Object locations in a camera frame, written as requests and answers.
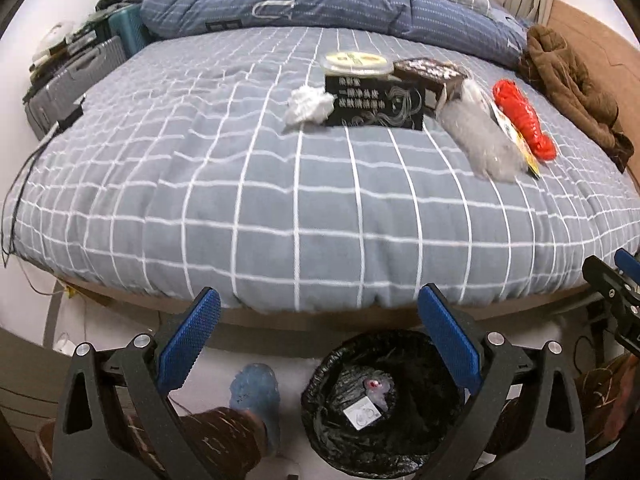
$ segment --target brown jacket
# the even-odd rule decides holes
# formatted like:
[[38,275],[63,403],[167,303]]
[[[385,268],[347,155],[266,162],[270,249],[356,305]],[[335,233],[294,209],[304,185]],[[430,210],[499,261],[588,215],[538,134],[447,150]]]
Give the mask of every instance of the brown jacket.
[[625,171],[634,147],[622,133],[618,103],[589,76],[587,66],[561,34],[543,25],[531,27],[518,71]]

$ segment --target person's leg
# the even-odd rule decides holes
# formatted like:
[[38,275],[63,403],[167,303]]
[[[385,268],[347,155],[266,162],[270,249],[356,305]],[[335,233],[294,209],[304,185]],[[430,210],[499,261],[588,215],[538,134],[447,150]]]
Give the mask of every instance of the person's leg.
[[[180,421],[207,460],[229,479],[242,480],[263,456],[277,451],[280,394],[273,371],[264,364],[246,366],[236,375],[230,390],[229,408],[183,416]],[[149,467],[162,470],[138,416],[127,415],[127,423],[142,460]],[[40,444],[43,462],[49,466],[52,427],[53,422],[43,428]]]
[[[623,354],[606,365],[589,370],[575,380],[582,411],[587,456],[605,449],[618,437],[620,429],[640,398],[640,387],[634,387],[638,360]],[[517,420],[518,399],[504,405],[487,452],[504,452]]]

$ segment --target bed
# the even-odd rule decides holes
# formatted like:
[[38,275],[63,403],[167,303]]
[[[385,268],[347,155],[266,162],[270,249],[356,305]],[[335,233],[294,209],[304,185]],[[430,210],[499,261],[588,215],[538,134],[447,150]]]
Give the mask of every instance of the bed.
[[516,78],[510,57],[271,25],[151,44],[94,86],[26,183],[18,256],[101,292],[183,302],[213,286],[229,308],[310,313],[393,312],[425,282],[474,308],[548,298],[581,285],[590,254],[637,251],[631,176],[521,80],[558,147],[541,180],[479,179],[429,118],[423,131],[284,126],[291,91],[321,86],[331,51],[448,60],[485,90]]

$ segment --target yellow lid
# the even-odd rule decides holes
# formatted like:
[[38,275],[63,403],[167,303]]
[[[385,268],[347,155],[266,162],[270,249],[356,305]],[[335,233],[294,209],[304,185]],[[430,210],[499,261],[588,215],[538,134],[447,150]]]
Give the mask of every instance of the yellow lid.
[[320,65],[326,73],[361,77],[386,75],[394,70],[394,64],[379,54],[347,50],[327,54]]

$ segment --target trash bin liner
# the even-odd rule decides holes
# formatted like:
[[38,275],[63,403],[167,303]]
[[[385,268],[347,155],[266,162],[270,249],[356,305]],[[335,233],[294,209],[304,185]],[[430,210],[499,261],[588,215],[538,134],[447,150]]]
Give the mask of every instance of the trash bin liner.
[[[390,383],[387,411],[356,430],[343,410],[366,396],[373,374]],[[302,423],[311,447],[352,476],[398,478],[424,465],[455,423],[464,393],[431,339],[421,332],[365,333],[333,350],[302,393]]]

